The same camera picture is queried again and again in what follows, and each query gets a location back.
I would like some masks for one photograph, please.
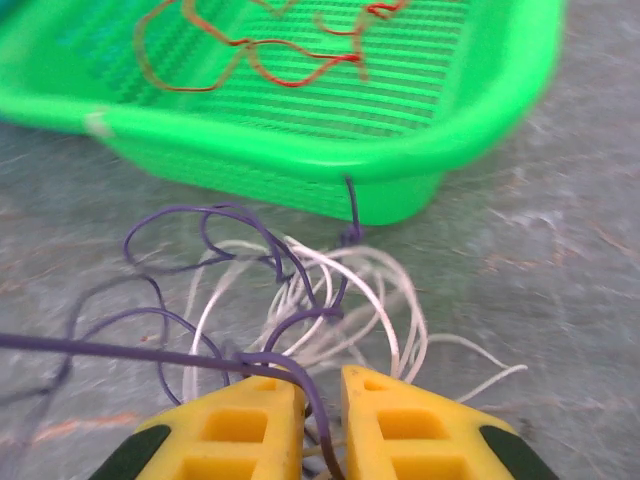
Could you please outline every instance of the concrete floor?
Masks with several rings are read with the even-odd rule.
[[[564,479],[640,471],[639,78],[640,3],[572,1],[559,78],[526,124],[450,175],[427,210],[366,238],[406,265],[432,332],[464,335],[530,366],[471,405],[520,429]],[[128,271],[119,242],[135,221],[168,204],[231,199],[149,177],[87,138],[0,125],[0,328],[61,334],[82,289]],[[309,245],[331,245],[344,228],[240,201]],[[246,233],[228,222],[217,228],[220,239]],[[200,255],[185,224],[157,232],[137,248]],[[163,280],[170,308],[183,308],[188,281]],[[255,335],[247,319],[260,318],[273,293],[255,282],[224,302],[216,339],[243,344]],[[84,323],[147,305],[146,288],[96,299]],[[100,340],[138,344],[155,326],[129,322]],[[3,351],[0,359],[8,392],[39,384],[55,357]],[[179,385],[179,370],[168,370]],[[433,346],[416,383],[456,396],[493,372],[465,350]],[[335,384],[325,388],[336,398]],[[21,478],[84,479],[141,419],[168,406],[152,366],[78,359]],[[26,407],[0,411],[5,443]]]

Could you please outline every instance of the yellow plastic tool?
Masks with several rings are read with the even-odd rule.
[[[556,480],[505,422],[342,369],[347,480]],[[147,421],[90,480],[299,480],[303,392],[252,377]]]

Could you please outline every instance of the red wire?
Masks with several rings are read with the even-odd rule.
[[[252,40],[250,38],[241,38],[238,40],[232,40],[229,38],[224,32],[219,30],[215,25],[207,22],[204,18],[198,15],[196,12],[196,0],[183,0],[182,3],[182,14],[183,16],[194,26],[200,28],[205,31],[209,35],[213,36],[221,43],[224,43],[230,47],[241,47],[238,52],[232,57],[231,61],[227,65],[227,67],[223,70],[222,74],[218,77],[216,82],[208,87],[174,87],[165,83],[163,80],[159,79],[153,71],[153,67],[149,61],[149,58],[146,53],[146,49],[144,46],[144,34],[146,32],[146,28],[148,24],[155,17],[160,15],[169,5],[176,3],[178,0],[164,0],[160,5],[156,6],[151,12],[147,15],[143,16],[142,19],[136,25],[135,33],[134,33],[134,48],[136,52],[136,56],[138,62],[141,65],[143,74],[147,77],[147,79],[156,85],[157,87],[170,90],[170,91],[178,91],[178,92],[208,92],[215,90],[222,86],[225,81],[231,76],[235,68],[240,63],[240,60],[245,54],[248,54],[249,57],[249,65],[256,70],[262,77],[266,80],[275,83],[277,85],[281,85],[283,87],[289,88],[297,88],[309,85],[313,81],[315,81],[318,77],[322,76],[332,67],[342,63],[342,62],[350,62],[354,63],[359,72],[360,79],[363,82],[368,80],[368,73],[366,70],[366,65],[364,63],[365,55],[362,47],[362,36],[367,30],[368,26],[366,24],[366,14],[370,14],[376,16],[378,18],[382,18],[388,20],[391,17],[391,14],[405,8],[410,0],[398,0],[396,3],[389,4],[383,2],[375,2],[368,5],[363,6],[361,10],[361,14],[358,15],[354,28],[350,31],[341,32],[337,30],[332,30],[324,25],[322,22],[322,14],[317,14],[314,18],[314,22],[316,26],[323,32],[332,34],[332,35],[341,35],[341,36],[351,36],[352,37],[352,52],[348,54],[342,55],[331,55],[331,54],[319,54],[313,53],[293,42],[289,42],[287,40],[280,39],[264,39],[264,40]],[[287,2],[280,7],[279,9],[275,9],[265,0],[252,0],[254,3],[257,3],[264,7],[267,11],[272,13],[274,16],[280,16],[292,8],[299,0],[287,0]],[[384,10],[389,12],[389,14],[382,13],[380,10]],[[315,59],[323,59],[326,60],[324,64],[316,68],[313,72],[311,72],[307,77],[299,81],[288,81],[283,80],[272,73],[270,73],[264,65],[260,62],[260,58],[258,56],[259,45],[265,44],[279,44],[285,45],[293,50],[305,55],[309,58]]]

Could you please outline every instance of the green plastic basket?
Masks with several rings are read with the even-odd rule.
[[[211,93],[160,91],[141,75],[137,20],[158,0],[18,0],[0,19],[0,113],[18,124],[87,133],[155,175],[349,218],[343,175],[356,184],[363,223],[420,210],[443,174],[502,138],[545,87],[560,43],[564,0],[413,0],[364,39],[368,83],[343,63],[303,88],[258,76],[246,61]],[[350,51],[362,0],[300,0],[280,19],[249,0],[199,0],[233,38],[283,38]],[[170,7],[147,48],[178,85],[208,85],[232,49]],[[317,65],[260,50],[275,74]]]

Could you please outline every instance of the wire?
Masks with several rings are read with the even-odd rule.
[[[344,475],[338,465],[331,443],[329,419],[322,404],[322,400],[307,373],[293,360],[276,353],[239,353],[238,361],[221,358],[203,357],[200,355],[185,355],[177,352],[151,350],[140,347],[123,347],[103,343],[93,343],[83,340],[69,340],[29,335],[15,335],[0,333],[0,348],[16,350],[30,350],[39,352],[57,352],[68,355],[89,355],[117,359],[150,361],[156,363],[172,363],[183,366],[198,366],[245,375],[259,375],[285,380],[299,385],[305,392],[316,418],[316,425],[320,434],[322,452],[327,460],[327,466],[336,480],[344,480]],[[253,363],[273,363],[286,370],[270,368]]]
[[[254,3],[261,5],[267,12],[269,12],[274,17],[281,17],[286,12],[288,12],[291,8],[293,8],[299,0],[287,0],[284,5],[280,8],[275,8],[265,0],[252,0]],[[237,52],[231,57],[231,60],[227,64],[227,66],[223,69],[222,73],[218,77],[218,79],[211,85],[206,87],[177,87],[173,85],[169,85],[165,81],[161,80],[154,72],[153,66],[149,60],[149,57],[146,53],[145,41],[144,37],[146,34],[147,27],[152,20],[161,15],[167,7],[176,3],[177,0],[164,0],[162,3],[154,7],[149,13],[144,15],[137,23],[134,29],[134,51],[136,54],[136,59],[140,65],[143,75],[147,78],[147,80],[155,85],[156,87],[174,91],[174,92],[210,92],[217,90],[220,88],[233,74],[234,70],[238,67],[242,59],[246,56],[248,57],[248,62],[251,68],[253,68],[259,75],[261,75],[265,80],[274,83],[276,85],[280,85],[288,88],[298,88],[304,87],[319,77],[324,75],[331,68],[339,65],[343,62],[353,63],[357,66],[360,72],[360,78],[363,82],[368,80],[368,74],[366,71],[364,59],[365,54],[362,48],[362,36],[365,31],[372,25],[372,21],[370,21],[370,17],[378,17],[384,20],[389,20],[391,16],[406,8],[409,5],[409,0],[398,0],[396,3],[388,4],[384,2],[375,2],[370,4],[365,4],[360,9],[358,16],[355,19],[354,27],[350,31],[336,31],[332,30],[324,25],[322,19],[322,13],[317,13],[314,16],[314,23],[316,26],[324,33],[331,35],[341,35],[341,36],[351,36],[352,37],[352,51],[349,53],[343,54],[319,54],[311,52],[300,45],[283,40],[283,39],[261,39],[255,40],[248,37],[240,38],[237,40],[231,39],[228,35],[222,32],[219,28],[217,28],[212,23],[206,21],[200,15],[198,15],[196,11],[196,0],[184,0],[181,6],[182,15],[187,19],[192,25],[196,26],[203,32],[211,35],[213,38],[218,40],[220,43],[227,45],[232,48],[237,48]],[[291,49],[297,51],[298,53],[314,59],[324,59],[326,60],[322,65],[316,67],[311,73],[309,73],[306,77],[301,80],[291,81],[284,80],[273,75],[260,61],[258,55],[258,46],[265,44],[279,44],[290,47]]]
[[[226,242],[221,245],[224,245],[226,247],[230,244],[231,243]],[[248,244],[246,242],[242,243],[241,245],[255,251],[260,251],[260,249],[264,248],[259,245]],[[208,256],[209,256],[208,252],[205,252],[203,257],[201,258],[201,261],[202,259],[205,259]],[[306,272],[307,269],[309,268],[309,264],[303,263],[302,265],[303,265],[304,271]],[[236,270],[236,268],[240,268],[240,267],[233,267],[233,266],[230,267],[230,269],[225,274],[223,274],[220,281],[218,282],[218,285],[216,285],[216,287],[214,288],[212,292],[212,296],[209,302],[207,303],[207,306],[205,307],[205,310],[198,322],[198,326],[197,326],[198,332],[203,331],[204,325],[207,321],[207,318],[213,306],[218,301],[218,299],[222,296],[224,291],[230,287],[230,283],[228,280],[232,278],[233,279],[237,278],[237,275],[235,274],[235,272],[239,273],[239,270]],[[327,279],[326,281],[330,287],[331,278],[330,276],[328,277],[326,276],[328,275],[328,269],[325,268],[324,271],[325,271],[325,278]],[[354,279],[356,282],[358,282],[358,278],[353,272],[349,271],[348,276]],[[201,278],[202,278],[202,273],[200,270],[194,275],[194,278],[191,282],[191,288],[188,294],[185,316],[188,316],[188,313],[190,313],[191,311],[193,300],[195,298],[195,291],[197,289],[198,283]],[[330,315],[337,318],[341,316],[340,310],[334,306],[335,305],[334,297],[329,296],[329,294],[333,295],[331,288],[327,289],[328,296],[325,299],[325,310],[320,311],[317,308],[315,308],[314,310],[314,307],[310,304],[308,298],[304,298],[304,299],[302,298],[303,293],[306,291],[306,288],[302,287],[301,285],[302,285],[302,282],[299,276],[294,276],[290,282],[283,284],[281,289],[276,293],[274,302],[272,302],[272,305],[269,308],[268,319],[267,319],[268,327],[263,331],[263,335],[259,337],[258,340],[248,348],[249,351],[255,351],[256,349],[261,351],[271,350],[275,345],[275,342],[278,341],[278,339],[285,332],[285,330],[289,329],[293,324],[297,323],[298,321],[305,320],[306,318],[314,318],[314,317],[318,318],[315,322],[314,327],[312,327],[309,330],[309,332],[305,336],[303,336],[303,338],[301,339],[301,340],[305,340],[305,339],[309,339],[313,335],[313,333],[320,326],[324,317]],[[317,293],[318,289],[321,286],[322,286],[322,283],[320,282],[315,287],[313,287],[312,289],[313,293],[314,294]],[[370,292],[370,298],[375,301],[375,294],[373,294],[373,292]],[[274,308],[274,305],[278,303],[278,300],[280,300],[281,302],[287,302],[287,307]],[[304,308],[304,307],[312,308],[312,310],[299,311],[300,308]],[[193,339],[193,344],[191,346],[191,350],[190,350],[191,352],[195,353],[197,351],[198,341],[199,341],[199,337],[198,337],[198,334],[196,334],[196,336]],[[303,343],[304,343],[303,341],[299,340],[293,347],[290,347],[289,349],[286,350],[285,355],[290,355],[293,351],[295,351],[296,348],[301,346]],[[364,357],[361,354],[359,354],[357,349],[353,348],[352,350],[355,356],[358,358],[359,363],[366,362],[364,360]],[[188,372],[185,371],[183,376],[183,398],[185,401],[190,401],[197,398],[198,394],[197,394],[196,385],[197,385],[197,372],[194,370],[189,370]]]
[[[216,301],[222,296],[222,294],[229,288],[233,280],[240,275],[246,268],[249,266],[250,262],[237,262],[232,264],[232,266],[226,271],[226,273],[220,278],[218,284],[216,285],[216,294],[211,297],[209,303],[204,309],[203,316],[206,317],[209,315],[209,312],[215,305]],[[190,306],[187,305],[186,314],[190,311]],[[189,354],[194,355],[198,353],[198,346],[200,345],[200,339],[203,337],[202,330],[204,328],[204,322],[200,320],[195,329],[195,333],[193,335],[193,343],[191,344],[191,349],[189,350]],[[197,370],[193,368],[186,368],[183,375],[182,381],[182,398],[185,403],[195,400],[198,397],[197,394]]]
[[[353,189],[353,185],[350,179],[347,179],[347,185],[349,188],[349,192],[350,192],[350,196],[353,202],[355,202],[355,193],[354,193],[354,189]],[[196,213],[201,213],[202,217],[201,217],[201,221],[200,221],[200,230],[201,230],[201,237],[203,242],[205,243],[205,245],[210,248],[210,250],[207,251],[207,255],[206,257],[203,258],[203,260],[201,262],[199,262],[199,264],[197,265],[187,265],[187,266],[177,266],[177,267],[172,267],[172,268],[161,268],[161,267],[155,267],[155,266],[149,266],[147,264],[142,263],[141,260],[138,260],[130,251],[130,243],[133,239],[133,237],[135,236],[135,234],[144,226],[148,225],[150,222],[154,221],[155,219],[163,216],[163,215],[167,215],[167,214],[171,214],[171,213],[180,213],[180,212],[196,212]],[[242,245],[242,242],[227,242],[227,246],[225,246],[224,242],[222,243],[222,248],[216,247],[215,245],[213,245],[213,243],[211,242],[211,240],[209,239],[208,236],[208,232],[207,232],[207,221],[208,219],[213,216],[213,215],[220,215],[223,217],[227,217],[227,218],[231,218],[234,219],[236,221],[240,221],[244,224],[247,224],[251,227],[253,227],[254,229],[256,229],[261,236],[263,237],[263,239],[267,242],[268,247],[260,247],[258,249],[259,253],[261,253],[261,255],[257,255],[257,256],[253,256],[250,258],[244,258],[241,257],[240,255],[237,254],[231,254],[228,253],[226,251],[224,251],[222,248],[228,248],[228,246],[232,246],[233,244],[236,245]],[[353,226],[353,228],[357,231],[359,231],[359,225],[357,224],[357,211],[356,211],[356,215],[354,216],[356,225]],[[353,232],[347,232],[346,234],[347,236],[351,235],[353,236]],[[271,232],[269,232],[264,225],[262,225],[262,223],[257,219],[257,217],[255,216],[255,214],[253,214],[253,212],[251,212],[250,210],[239,206],[239,205],[235,205],[235,204],[218,204],[218,205],[214,205],[213,207],[190,207],[190,206],[176,206],[176,207],[169,207],[167,209],[163,209],[160,212],[157,212],[154,215],[151,215],[145,219],[143,219],[141,222],[139,222],[136,226],[134,226],[130,232],[127,234],[125,241],[123,243],[123,253],[125,256],[125,259],[131,263],[132,265],[134,265],[137,268],[140,268],[142,270],[145,271],[150,271],[153,273],[160,273],[160,274],[172,274],[172,273],[178,273],[181,271],[190,271],[190,270],[195,270],[197,274],[201,275],[202,274],[202,267],[205,265],[213,265],[216,263],[221,263],[224,261],[229,261],[229,260],[237,260],[239,262],[234,262],[234,264],[232,264],[231,268],[233,269],[233,272],[237,272],[237,274],[239,274],[241,271],[243,271],[246,266],[248,266],[251,263],[255,263],[255,262],[260,262],[263,264],[266,264],[268,266],[270,266],[271,268],[273,268],[275,270],[276,273],[276,281],[286,284],[286,282],[291,278],[291,276],[286,276],[284,274],[283,271],[283,257],[288,258],[294,265],[294,267],[296,268],[296,274],[297,274],[297,278],[298,278],[298,282],[299,285],[301,285],[301,289],[305,291],[305,293],[307,293],[307,298],[305,299],[306,302],[309,302],[310,305],[315,305],[316,304],[316,300],[315,300],[315,294],[313,292],[311,283],[307,277],[306,271],[304,269],[304,266],[301,264],[301,262],[299,261],[299,259],[297,258],[297,256],[295,256],[289,249],[289,247],[286,245],[286,243],[284,243],[283,241],[281,241],[280,239],[276,238],[273,234],[271,234]],[[80,312],[82,310],[82,307],[84,306],[84,304],[86,303],[86,301],[91,298],[92,296],[96,295],[97,293],[100,293],[102,291],[105,291],[109,288],[112,288],[116,285],[119,285],[121,283],[125,283],[131,280],[137,280],[137,279],[143,279],[148,281],[155,293],[156,296],[158,297],[158,302],[159,302],[159,307],[145,307],[145,308],[138,308],[138,309],[132,309],[132,310],[128,310],[126,312],[121,312],[118,313],[116,315],[112,315],[110,317],[107,317],[103,320],[101,320],[98,324],[96,324],[94,327],[92,327],[89,332],[87,332],[82,339],[79,341],[79,343],[77,343],[78,341],[73,340],[73,337],[75,336],[75,331],[76,331],[76,326],[78,323],[78,319],[80,316]],[[219,282],[219,286],[224,287],[224,285],[222,284],[222,280]],[[138,274],[138,275],[132,275],[132,276],[128,276],[128,277],[123,277],[123,278],[118,278],[118,279],[114,279],[111,280],[109,282],[106,282],[104,284],[98,285],[97,287],[94,287],[92,289],[90,289],[89,291],[87,291],[85,294],[83,294],[80,299],[76,302],[76,304],[74,305],[74,307],[72,308],[70,314],[69,314],[69,318],[68,318],[68,322],[67,322],[67,326],[66,326],[66,337],[65,339],[61,340],[63,343],[62,344],[58,344],[57,346],[55,344],[47,344],[45,340],[43,340],[43,342],[40,342],[40,346],[38,347],[36,344],[31,344],[29,345],[28,343],[24,343],[26,341],[26,339],[28,339],[29,337],[20,337],[20,336],[14,336],[14,337],[5,337],[4,340],[7,341],[7,339],[12,338],[13,340],[13,344],[9,343],[7,344],[8,347],[11,347],[11,345],[13,345],[13,347],[15,348],[31,348],[31,349],[40,349],[40,350],[47,350],[47,351],[62,351],[62,352],[67,352],[70,354],[68,355],[65,360],[63,361],[61,367],[59,368],[57,374],[55,375],[54,381],[52,382],[51,385],[44,387],[44,388],[35,388],[35,389],[30,389],[29,391],[26,392],[20,392],[18,394],[11,394],[9,396],[6,396],[4,399],[2,399],[2,401],[0,401],[1,404],[3,405],[7,405],[9,403],[12,403],[14,401],[17,400],[22,400],[22,399],[26,399],[32,396],[42,396],[42,401],[36,405],[36,408],[32,410],[32,414],[29,416],[28,421],[23,425],[23,428],[20,431],[20,434],[18,435],[18,439],[19,439],[19,444],[21,445],[21,449],[18,450],[17,454],[14,455],[13,458],[13,462],[8,462],[11,465],[9,465],[9,467],[7,467],[9,470],[11,470],[12,472],[15,470],[17,471],[17,464],[20,463],[21,457],[24,454],[24,447],[28,446],[31,443],[31,439],[33,438],[33,435],[35,434],[38,425],[41,423],[42,419],[44,418],[44,415],[46,415],[46,412],[48,411],[52,399],[53,399],[53,395],[59,390],[59,388],[62,387],[62,385],[66,382],[66,380],[70,377],[71,373],[72,373],[72,355],[74,354],[81,354],[83,353],[83,350],[81,348],[79,348],[80,343],[84,343],[85,346],[87,345],[99,345],[99,344],[91,344],[89,342],[87,342],[87,340],[89,340],[92,336],[94,336],[95,334],[97,334],[98,332],[102,331],[104,328],[107,328],[111,325],[113,325],[114,323],[116,323],[119,320],[122,320],[124,318],[128,318],[134,315],[139,315],[139,314],[143,314],[143,313],[153,313],[153,314],[158,314],[163,318],[163,330],[162,330],[162,334],[161,334],[161,338],[160,338],[160,343],[161,343],[161,352],[164,350],[164,348],[166,348],[166,344],[168,341],[168,337],[169,337],[169,321],[173,320],[176,321],[178,323],[180,323],[183,327],[185,327],[187,330],[189,330],[191,333],[194,334],[194,337],[197,338],[197,340],[194,342],[194,345],[196,345],[196,350],[197,350],[197,346],[199,345],[200,340],[202,340],[208,347],[209,349],[213,352],[214,356],[216,357],[216,360],[223,362],[223,363],[219,363],[217,364],[217,367],[215,365],[213,365],[214,368],[217,368],[219,370],[221,370],[221,374],[223,375],[223,383],[224,385],[228,385],[230,380],[229,380],[229,376],[228,376],[228,372],[229,371],[236,371],[241,373],[242,375],[245,376],[249,376],[249,375],[267,375],[267,376],[274,376],[274,375],[269,375],[270,370],[264,370],[264,367],[257,367],[257,366],[252,366],[250,368],[247,369],[246,366],[243,366],[243,368],[238,369],[237,366],[235,368],[232,368],[233,366],[233,362],[228,363],[229,361],[226,361],[223,357],[222,357],[222,353],[220,352],[220,350],[215,346],[215,344],[208,339],[208,337],[204,336],[202,333],[202,328],[203,325],[199,324],[199,329],[198,327],[194,327],[193,325],[191,325],[189,322],[187,322],[185,319],[179,317],[178,315],[176,315],[173,312],[170,312],[166,309],[165,304],[164,304],[164,299],[162,298],[162,294],[160,291],[159,286],[157,285],[157,283],[155,282],[155,280],[153,278],[151,278],[149,275],[147,275],[146,273],[142,273],[142,274]],[[310,312],[302,312],[302,313],[298,313],[297,316],[294,315],[290,321],[291,323],[295,323],[296,321],[301,321],[303,320],[305,317],[307,316],[315,316],[318,314],[332,314],[336,317],[339,317],[341,312],[334,307],[333,310],[331,309],[316,309],[316,311],[310,311]],[[100,356],[105,356],[105,355],[110,355],[111,357],[118,357],[118,350],[116,346],[112,346],[113,348],[111,348],[110,353],[109,350],[102,350],[100,351],[100,349],[98,347],[98,350],[94,351],[95,354],[98,354]],[[86,354],[90,354],[89,350],[84,350],[84,353]],[[164,372],[162,369],[162,363],[161,361],[158,362],[157,364],[157,368],[158,368],[158,373],[159,373],[159,377],[161,380],[161,383],[163,385],[163,388],[165,389],[165,392],[167,393],[167,395],[170,397],[170,399],[175,403],[175,404],[180,404],[180,401],[177,399],[177,397],[173,394],[173,392],[171,391],[170,387],[168,386],[165,377],[164,377]],[[286,377],[282,377],[280,375],[280,370],[277,370],[278,375],[275,375],[276,378],[285,378]],[[314,400],[313,402],[311,402],[310,404],[313,406],[315,405],[315,410],[318,410],[318,401],[319,400]],[[318,411],[318,413],[314,413],[316,415],[322,415],[322,412]]]
[[[125,283],[129,283],[132,281],[144,280],[148,282],[157,298],[160,308],[164,309],[164,299],[162,297],[162,293],[160,291],[160,287],[151,277],[147,275],[135,274],[135,275],[126,275],[121,277],[116,277],[107,282],[104,282],[96,287],[93,287],[87,291],[85,291],[75,302],[69,314],[67,316],[67,320],[65,322],[64,327],[64,335],[66,338],[73,338],[75,336],[75,332],[77,329],[78,321],[80,318],[80,313],[84,305],[89,301],[93,296],[98,293],[109,290],[110,288],[114,288],[118,285],[122,285]],[[163,316],[163,330],[160,337],[161,348],[166,346],[166,342],[168,340],[169,335],[169,319],[167,316]],[[165,377],[162,368],[162,364],[157,364],[158,376],[160,378],[160,383],[167,395],[173,399],[178,404],[180,403],[177,398],[171,392]],[[37,387],[29,389],[28,391],[17,392],[8,396],[5,396],[2,400],[0,400],[0,404],[2,406],[7,406],[16,401],[26,400],[32,397],[40,397],[37,404],[31,409],[30,413],[27,415],[27,421],[24,422],[18,429],[16,434],[16,443],[17,447],[15,448],[17,451],[13,453],[13,455],[9,455],[9,452],[6,453],[6,460],[0,462],[0,478],[15,478],[18,472],[18,465],[21,462],[22,457],[26,452],[26,447],[31,443],[33,436],[35,435],[38,426],[46,416],[51,403],[56,395],[56,393],[64,386],[66,381],[72,372],[72,364],[71,359],[66,357],[58,367],[56,373],[53,378],[49,382],[49,384],[45,387]]]
[[[391,350],[390,375],[394,378],[402,378],[407,382],[412,382],[415,379],[425,360],[429,342],[456,343],[471,348],[505,370],[478,387],[479,389],[474,389],[469,394],[461,397],[464,401],[477,395],[505,376],[526,369],[524,365],[509,367],[477,344],[457,335],[436,334],[428,336],[426,319],[416,296],[413,282],[404,268],[385,252],[371,247],[355,246],[321,253],[302,245],[290,237],[285,237],[285,241],[289,244],[291,251],[300,258],[310,276],[313,276],[314,269],[320,269],[321,277],[313,285],[313,291],[318,293],[322,287],[326,286],[325,308],[331,308],[333,305],[334,293],[332,292],[331,272],[338,272],[342,278],[347,278],[349,289],[351,290],[355,286],[369,303],[345,313],[342,320],[333,323],[325,320],[327,311],[323,311],[320,314],[319,311],[302,310],[301,313],[300,308],[309,308],[310,305],[305,303],[306,300],[303,298],[303,290],[300,288],[299,279],[294,274],[291,280],[283,284],[276,293],[269,308],[263,333],[249,347],[250,351],[272,349],[285,331],[293,324],[303,321],[305,318],[310,318],[315,319],[313,324],[306,331],[303,330],[301,336],[296,337],[292,343],[284,347],[283,353],[285,355],[291,356],[314,374],[328,368],[338,368],[341,363],[336,361],[336,356],[349,349],[351,349],[350,352],[356,358],[357,363],[366,366],[368,362],[361,352],[355,348],[355,344],[369,334],[380,322],[387,333]],[[247,243],[244,243],[243,246],[256,251],[264,248]],[[365,279],[371,277],[376,284],[376,292],[365,281]],[[191,309],[200,278],[201,276],[194,276],[194,280],[191,283],[187,311]],[[384,286],[385,283],[392,285],[392,289],[388,293]],[[230,284],[225,283],[225,289],[229,287]],[[201,331],[204,329],[204,324],[212,305],[220,298],[220,295],[221,292],[217,286],[212,292],[211,299],[213,303],[211,300],[209,301],[198,322],[198,327],[201,327]],[[410,309],[410,326],[402,352],[400,352],[395,327],[386,311],[388,307],[397,306],[400,300],[406,302]],[[329,310],[329,313],[337,314],[338,311]],[[357,330],[347,335],[354,327]],[[196,345],[197,341],[198,339],[194,337],[194,345]],[[190,386],[195,383],[195,380],[192,379]],[[191,388],[188,395],[190,395],[190,399],[196,398],[197,389]]]
[[[346,446],[346,444],[346,440],[337,440],[333,442],[333,448],[344,447]],[[303,457],[315,457],[320,454],[322,454],[322,449],[319,445],[316,445],[314,447],[307,447],[302,450]]]

